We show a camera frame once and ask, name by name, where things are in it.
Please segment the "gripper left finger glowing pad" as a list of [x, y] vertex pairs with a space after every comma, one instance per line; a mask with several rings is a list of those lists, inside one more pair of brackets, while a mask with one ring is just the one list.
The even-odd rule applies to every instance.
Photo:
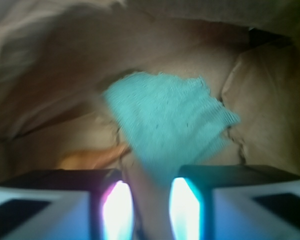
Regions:
[[117, 169], [34, 170], [0, 182], [0, 240], [130, 240], [134, 204]]

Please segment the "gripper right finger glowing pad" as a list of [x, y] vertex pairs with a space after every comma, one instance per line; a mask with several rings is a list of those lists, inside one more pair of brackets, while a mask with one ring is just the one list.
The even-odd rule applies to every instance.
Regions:
[[184, 165], [173, 179], [176, 240], [300, 240], [300, 176], [267, 165]]

